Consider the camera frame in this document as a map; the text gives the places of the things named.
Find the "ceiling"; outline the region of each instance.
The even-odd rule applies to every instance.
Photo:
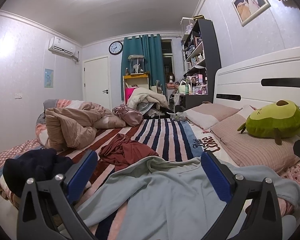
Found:
[[[7,0],[2,10],[82,45],[129,33],[180,31],[199,0]]]

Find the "teal curtain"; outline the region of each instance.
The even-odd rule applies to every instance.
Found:
[[[132,37],[132,39],[124,38],[122,61],[121,61],[121,100],[123,101],[123,80],[122,76],[126,73],[126,68],[130,72],[129,55],[145,56],[145,71],[150,71],[150,86],[155,86],[156,80],[160,80],[162,84],[162,92],[166,94],[166,85],[164,79],[163,58],[161,48],[161,36],[143,35],[141,38]]]
[[[143,55],[142,43],[140,38],[132,37],[132,39],[124,38],[123,41],[123,51],[122,51],[122,60],[121,60],[121,100],[123,98],[123,80],[122,76],[126,73],[126,68],[128,68],[130,73],[130,61],[128,57],[130,55]]]
[[[143,56],[145,56],[145,71],[150,71],[150,86],[156,85],[155,81],[160,80],[162,84],[162,92],[166,94],[166,84],[164,79],[163,58],[161,48],[161,36],[153,34],[149,37],[143,35],[141,37]]]

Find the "clock face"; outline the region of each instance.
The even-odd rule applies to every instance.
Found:
[[[123,50],[123,45],[120,41],[113,42],[109,47],[109,52],[112,55],[117,55]]]

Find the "white dress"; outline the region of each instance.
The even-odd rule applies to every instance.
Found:
[[[248,2],[245,0],[244,4],[246,4],[249,7],[251,14],[255,13],[260,9],[258,0],[248,0]]]

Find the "pink storage box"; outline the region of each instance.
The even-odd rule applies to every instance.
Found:
[[[128,102],[128,99],[131,97],[132,92],[135,90],[136,88],[126,88],[126,103]]]

